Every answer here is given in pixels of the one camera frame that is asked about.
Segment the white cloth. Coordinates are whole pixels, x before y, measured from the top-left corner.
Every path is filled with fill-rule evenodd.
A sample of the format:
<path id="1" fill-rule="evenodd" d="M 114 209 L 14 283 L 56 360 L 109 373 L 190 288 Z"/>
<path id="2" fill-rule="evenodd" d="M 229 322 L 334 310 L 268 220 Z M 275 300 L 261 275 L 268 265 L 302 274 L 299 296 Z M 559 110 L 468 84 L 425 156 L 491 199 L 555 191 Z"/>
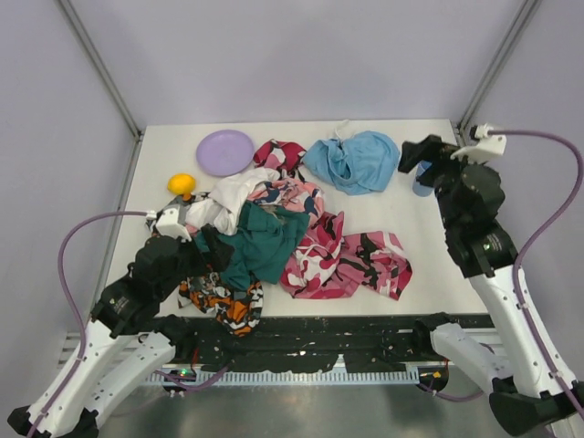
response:
<path id="1" fill-rule="evenodd" d="M 209 224 L 224 235 L 234 235 L 248 196 L 261 183 L 279 178 L 278 171 L 264 167 L 223 178 L 209 193 L 198 193 L 186 212 L 185 223 L 197 229 Z"/>

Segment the pink black camo cloth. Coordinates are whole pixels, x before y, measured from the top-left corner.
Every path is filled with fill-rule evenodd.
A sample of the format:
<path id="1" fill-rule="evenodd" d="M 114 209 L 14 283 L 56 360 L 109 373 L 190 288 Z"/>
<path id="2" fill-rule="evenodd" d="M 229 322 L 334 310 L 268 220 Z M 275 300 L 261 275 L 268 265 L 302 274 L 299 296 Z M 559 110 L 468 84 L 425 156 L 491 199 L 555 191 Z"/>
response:
<path id="1" fill-rule="evenodd" d="M 346 235 L 344 213 L 324 213 L 288 259 L 279 282 L 293 298 L 352 297 L 359 287 L 400 298 L 412 266 L 398 237 L 375 231 Z"/>

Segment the dark green cloth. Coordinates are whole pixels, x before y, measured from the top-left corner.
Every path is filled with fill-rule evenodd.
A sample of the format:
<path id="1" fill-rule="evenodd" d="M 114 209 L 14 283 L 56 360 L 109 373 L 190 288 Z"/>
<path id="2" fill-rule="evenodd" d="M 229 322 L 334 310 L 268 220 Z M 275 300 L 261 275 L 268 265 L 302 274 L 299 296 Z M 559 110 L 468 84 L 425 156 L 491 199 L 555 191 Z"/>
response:
<path id="1" fill-rule="evenodd" d="M 244 204 L 234 235 L 208 224 L 212 237 L 233 248 L 226 269 L 217 273 L 220 281 L 233 290 L 245 290 L 256 282 L 277 283 L 308 225 L 306 213 L 278 205 L 264 209 L 252 202 Z"/>

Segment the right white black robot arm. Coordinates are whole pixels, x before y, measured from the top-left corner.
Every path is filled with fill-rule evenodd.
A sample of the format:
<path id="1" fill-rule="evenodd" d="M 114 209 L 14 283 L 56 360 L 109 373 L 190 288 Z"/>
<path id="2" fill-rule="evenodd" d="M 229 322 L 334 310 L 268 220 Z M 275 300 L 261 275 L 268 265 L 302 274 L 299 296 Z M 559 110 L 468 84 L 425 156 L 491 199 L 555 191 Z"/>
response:
<path id="1" fill-rule="evenodd" d="M 555 348 L 528 291 L 522 260 L 534 241 L 517 249 L 496 220 L 506 196 L 488 162 L 503 155 L 508 137 L 527 134 L 475 126 L 475 143 L 464 147 L 430 135 L 404 142 L 398 165 L 409 173 L 428 162 L 416 181 L 433 189 L 448 253 L 484 303 L 506 356 L 468 337 L 445 313 L 416 321 L 415 346 L 458 366 L 513 437 L 583 413 L 583 383 Z"/>

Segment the left aluminium frame post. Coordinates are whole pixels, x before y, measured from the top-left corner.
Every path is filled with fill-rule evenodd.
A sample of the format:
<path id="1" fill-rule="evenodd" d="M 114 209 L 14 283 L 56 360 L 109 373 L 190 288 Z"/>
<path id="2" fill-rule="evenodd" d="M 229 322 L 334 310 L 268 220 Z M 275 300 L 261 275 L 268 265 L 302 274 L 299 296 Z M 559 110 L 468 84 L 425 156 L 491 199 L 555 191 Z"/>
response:
<path id="1" fill-rule="evenodd" d="M 131 111 L 122 97 L 113 76 L 110 74 L 109 69 L 107 68 L 75 6 L 69 0 L 57 0 L 55 1 L 55 4 L 70 27 L 74 38 L 78 41 L 81 49 L 88 57 L 89 63 L 111 98 L 117 112 L 120 114 L 125 126 L 129 130 L 130 135 L 134 140 L 138 141 L 141 137 L 142 129 L 131 114 Z"/>

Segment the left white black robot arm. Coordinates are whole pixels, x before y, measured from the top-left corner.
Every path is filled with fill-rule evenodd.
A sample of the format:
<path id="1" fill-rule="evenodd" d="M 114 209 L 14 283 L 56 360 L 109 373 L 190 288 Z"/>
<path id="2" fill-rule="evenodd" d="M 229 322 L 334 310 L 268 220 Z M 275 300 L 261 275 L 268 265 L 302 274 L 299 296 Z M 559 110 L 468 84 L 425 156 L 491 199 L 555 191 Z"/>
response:
<path id="1" fill-rule="evenodd" d="M 187 324 L 161 317 L 162 303 L 186 279 L 225 270 L 234 249 L 207 225 L 203 241 L 156 235 L 90 312 L 78 346 L 36 402 L 7 422 L 25 437 L 96 437 L 149 375 L 192 346 Z"/>

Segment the red pink camo cloth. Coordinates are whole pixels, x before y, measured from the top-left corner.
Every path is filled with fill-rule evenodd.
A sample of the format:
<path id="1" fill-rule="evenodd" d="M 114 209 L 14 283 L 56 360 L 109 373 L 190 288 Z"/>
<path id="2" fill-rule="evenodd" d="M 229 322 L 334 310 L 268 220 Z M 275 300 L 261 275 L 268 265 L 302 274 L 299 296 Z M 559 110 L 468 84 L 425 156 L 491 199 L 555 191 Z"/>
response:
<path id="1" fill-rule="evenodd" d="M 279 172 L 281 178 L 297 178 L 305 181 L 299 168 L 306 150 L 293 141 L 270 140 L 265 142 L 255 152 L 253 162 L 255 167 L 266 167 Z"/>

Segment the right aluminium frame post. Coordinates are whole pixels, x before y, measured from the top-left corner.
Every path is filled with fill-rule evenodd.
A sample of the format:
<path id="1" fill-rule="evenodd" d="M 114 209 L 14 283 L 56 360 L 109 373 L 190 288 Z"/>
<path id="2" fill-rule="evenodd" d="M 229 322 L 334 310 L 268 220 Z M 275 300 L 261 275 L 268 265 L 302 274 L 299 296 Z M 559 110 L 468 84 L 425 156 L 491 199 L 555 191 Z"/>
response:
<path id="1" fill-rule="evenodd" d="M 495 53 L 489 60 L 484 74 L 480 78 L 468 104 L 464 108 L 462 116 L 453 125 L 454 133 L 461 142 L 465 142 L 468 139 L 468 131 L 471 128 L 471 122 L 473 121 L 474 116 L 480 110 L 489 92 L 496 84 L 506 66 L 506 63 L 511 58 L 516 46 L 525 34 L 529 24 L 542 4 L 542 0 L 525 0 L 520 2 L 519 8 L 513 17 L 511 24 L 503 34 Z"/>

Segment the pink navy camo cloth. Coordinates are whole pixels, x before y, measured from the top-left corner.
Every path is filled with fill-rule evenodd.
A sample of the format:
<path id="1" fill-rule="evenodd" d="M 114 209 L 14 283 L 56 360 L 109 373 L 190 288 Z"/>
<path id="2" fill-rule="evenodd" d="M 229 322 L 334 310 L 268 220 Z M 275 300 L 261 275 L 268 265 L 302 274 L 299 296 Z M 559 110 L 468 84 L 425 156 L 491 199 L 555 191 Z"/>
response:
<path id="1" fill-rule="evenodd" d="M 311 224 L 324 213 L 324 196 L 320 187 L 294 178 L 261 182 L 247 200 L 256 205 L 281 206 L 290 212 L 308 214 Z"/>

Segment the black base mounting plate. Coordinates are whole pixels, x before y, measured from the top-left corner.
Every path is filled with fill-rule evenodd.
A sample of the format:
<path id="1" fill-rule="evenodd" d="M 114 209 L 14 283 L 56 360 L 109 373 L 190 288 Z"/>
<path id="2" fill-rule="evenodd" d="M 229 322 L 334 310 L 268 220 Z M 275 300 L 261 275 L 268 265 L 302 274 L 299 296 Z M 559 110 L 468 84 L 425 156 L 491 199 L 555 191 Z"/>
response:
<path id="1" fill-rule="evenodd" d="M 350 373 L 402 371 L 417 360 L 439 360 L 430 331 L 454 318 L 425 317 L 261 318 L 238 337 L 211 318 L 155 319 L 153 329 L 178 347 L 174 361 L 205 371 L 316 373 L 342 359 Z"/>

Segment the orange grey camo cloth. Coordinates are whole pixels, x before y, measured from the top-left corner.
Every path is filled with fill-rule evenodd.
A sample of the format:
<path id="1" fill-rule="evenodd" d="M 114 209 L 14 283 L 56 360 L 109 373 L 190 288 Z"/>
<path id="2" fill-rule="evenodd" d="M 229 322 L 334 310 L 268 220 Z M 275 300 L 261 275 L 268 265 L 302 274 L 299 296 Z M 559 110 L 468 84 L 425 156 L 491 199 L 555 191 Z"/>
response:
<path id="1" fill-rule="evenodd" d="M 223 235 L 215 228 L 213 236 L 232 247 L 227 268 L 201 276 L 188 276 L 178 286 L 178 305 L 191 302 L 204 314 L 213 315 L 234 336 L 249 334 L 261 318 L 264 290 L 256 274 L 245 261 L 247 243 L 241 230 Z"/>

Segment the light blue cloth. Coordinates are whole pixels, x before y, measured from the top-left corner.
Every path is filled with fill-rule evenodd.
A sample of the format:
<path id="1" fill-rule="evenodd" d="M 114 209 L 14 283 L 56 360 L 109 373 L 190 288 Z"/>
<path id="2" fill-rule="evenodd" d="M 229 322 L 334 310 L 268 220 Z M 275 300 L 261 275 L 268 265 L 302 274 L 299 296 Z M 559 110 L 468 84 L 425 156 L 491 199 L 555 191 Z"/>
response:
<path id="1" fill-rule="evenodd" d="M 401 151 L 388 135 L 375 130 L 347 132 L 337 123 L 328 139 L 306 151 L 302 163 L 312 175 L 347 195 L 384 192 L 396 172 Z"/>

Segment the aluminium frame post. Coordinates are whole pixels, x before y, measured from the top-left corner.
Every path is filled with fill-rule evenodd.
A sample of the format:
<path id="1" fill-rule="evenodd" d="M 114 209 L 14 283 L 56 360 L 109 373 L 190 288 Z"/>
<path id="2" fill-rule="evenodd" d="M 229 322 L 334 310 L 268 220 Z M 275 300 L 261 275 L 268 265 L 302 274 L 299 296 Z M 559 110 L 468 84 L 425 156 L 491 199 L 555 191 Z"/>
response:
<path id="1" fill-rule="evenodd" d="M 471 128 L 471 122 L 473 121 L 474 116 L 480 110 L 489 92 L 496 84 L 506 66 L 506 63 L 511 58 L 516 46 L 525 34 L 529 24 L 542 4 L 542 0 L 525 0 L 520 2 L 519 8 L 513 17 L 511 24 L 503 34 L 495 53 L 489 60 L 484 74 L 480 78 L 468 104 L 464 108 L 462 116 L 453 125 L 454 133 L 461 142 L 465 142 L 468 139 L 468 131 Z"/>
<path id="2" fill-rule="evenodd" d="M 130 135 L 134 140 L 138 141 L 141 137 L 142 129 L 131 114 L 131 111 L 122 97 L 113 76 L 110 74 L 109 69 L 107 68 L 75 6 L 69 0 L 57 0 L 55 1 L 55 4 L 70 27 L 74 38 L 78 41 L 81 49 L 88 57 L 89 63 L 111 98 L 117 112 L 120 114 L 125 126 L 129 130 Z"/>

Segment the purple plastic plate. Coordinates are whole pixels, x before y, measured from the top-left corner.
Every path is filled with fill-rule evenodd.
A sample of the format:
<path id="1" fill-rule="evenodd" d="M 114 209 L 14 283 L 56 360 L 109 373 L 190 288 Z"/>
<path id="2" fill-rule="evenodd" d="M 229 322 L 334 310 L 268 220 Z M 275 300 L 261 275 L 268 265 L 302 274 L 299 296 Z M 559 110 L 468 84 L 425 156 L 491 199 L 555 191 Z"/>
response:
<path id="1" fill-rule="evenodd" d="M 240 130 L 217 130 L 200 141 L 195 159 L 202 171 L 225 177 L 243 171 L 255 151 L 252 139 Z"/>

